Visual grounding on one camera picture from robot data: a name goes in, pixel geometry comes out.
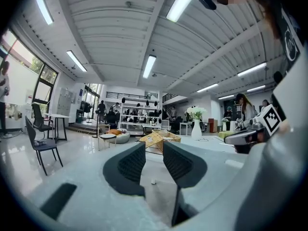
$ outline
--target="white vase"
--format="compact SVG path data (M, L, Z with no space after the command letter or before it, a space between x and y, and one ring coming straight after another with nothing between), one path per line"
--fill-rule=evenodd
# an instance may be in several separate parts
M227 131L227 123L223 123L223 125L222 125L222 131Z
M202 137L202 132L201 132L201 128L200 128L200 120L199 119L194 119L194 126L192 129L192 139L194 141L197 141L199 139L201 139Z

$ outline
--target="desk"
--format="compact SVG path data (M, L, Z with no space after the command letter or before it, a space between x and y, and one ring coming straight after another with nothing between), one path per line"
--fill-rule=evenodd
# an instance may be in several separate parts
M180 136L181 144L198 147L201 149L228 152L236 154L235 148L232 145L226 144L223 139L218 136L202 136L201 139L194 141L191 136Z
M192 125L192 122L180 122L180 135L181 135L182 125L186 126L186 133L185 133L185 135L187 136L188 135L188 125Z
M71 117L66 116L66 115L48 114L48 113L44 113L44 115L49 116L49 120L51 120L52 117L54 118L54 139L55 139L55 142L57 143L58 140L67 141L64 119L71 118ZM64 130L65 138L59 138L59 119L63 120L63 130Z
M156 128L159 129L161 126L151 126L150 124L142 124L143 134L146 135L146 129L147 128Z

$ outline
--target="ceiling beam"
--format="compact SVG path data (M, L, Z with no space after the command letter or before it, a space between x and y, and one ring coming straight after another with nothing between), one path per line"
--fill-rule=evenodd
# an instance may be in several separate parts
M253 38L254 36L258 35L260 32L264 31L267 28L268 25L264 19L259 21L257 24L254 24L252 27L248 28L246 31L239 34L234 39L230 40L224 46L220 47L217 51L215 51L214 53L203 59L200 63L198 63L191 70L185 73L182 77L173 82L167 88L167 90L171 90L172 88L180 84L183 80L186 80L189 77L193 76L194 74L198 73L200 70L209 66L211 63L213 63L220 57L224 56L226 53L232 51L234 48L245 43L247 40Z
M143 47L142 47L142 51L141 51L141 55L140 55L140 63L139 63L140 71L139 71L139 74L137 75L136 85L138 85L138 83L139 83L140 75L142 74L142 66L143 66L143 63L144 63L145 54L146 54L146 51L148 49L152 34L155 30L156 23L157 23L157 20L159 18L158 16L160 14L161 9L163 8L165 1L166 0L157 0L156 4L154 6L154 10L153 10L153 13L152 13L151 18L150 18L150 22L149 22L149 26L148 26L148 29L147 29L147 32L146 32L146 35L145 35L145 39L143 41Z
M90 64L91 67L93 68L94 72L98 75L98 77L101 79L101 81L104 81L105 78L102 75L102 73L99 71L97 65L94 65L94 61L92 59L92 57L90 56L79 32L78 29L75 25L75 22L73 20L69 5L67 0L58 0L59 4L60 4L60 11L59 13L61 13L64 17L64 21L67 24L67 27L69 28L72 37L74 38L75 42L76 42L76 46L72 45L71 49L67 49L67 50L72 50L74 52L74 54L76 54L77 56L82 54L82 57L87 61L85 64Z

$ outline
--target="black chair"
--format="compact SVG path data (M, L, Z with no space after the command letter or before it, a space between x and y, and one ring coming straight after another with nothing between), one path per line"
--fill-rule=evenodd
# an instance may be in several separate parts
M44 138L45 138L45 131L50 131L51 130L52 131L52 138L54 138L54 135L53 135L53 121L52 120L44 120L44 118L42 117L42 114L40 112L40 108L39 108L39 104L38 103L32 103L32 109L33 109L33 113L34 113L33 127L36 128L37 130L39 130L40 132L43 132L44 133ZM52 126L45 125L44 121L51 122Z
M59 156L57 145L54 142L54 140L46 140L46 144L45 145L35 146L34 145L34 140L35 140L35 136L36 136L35 129L33 128L32 123L30 122L28 117L25 117L25 119L26 119L26 126L27 126L28 136L29 136L32 148L33 148L33 150L36 151L36 154L37 154L37 157L38 157L38 163L39 163L39 165L43 166L43 170L45 172L45 175L47 175L47 173L46 173L46 169L45 169L45 166L43 164L43 160L42 160L42 157L40 155L40 152L52 150L53 157L57 161L56 156L55 156L55 154L53 152L53 150L56 149L56 152L57 152L60 164L61 164L61 166L63 166L61 158Z
M110 125L110 129L116 129L116 115L113 114L107 114L106 115L106 124Z

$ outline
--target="staircase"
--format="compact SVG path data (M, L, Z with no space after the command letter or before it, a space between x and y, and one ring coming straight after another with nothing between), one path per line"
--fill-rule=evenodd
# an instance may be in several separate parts
M171 110L167 106L163 106L163 110L166 112L169 119L171 119Z
M75 131L75 132L78 132L78 133L86 133L86 134L90 134L90 135L95 135L96 132L97 132L96 127L87 126L87 125L80 124L80 123L69 124L69 126L66 127L66 129L71 130L71 131Z

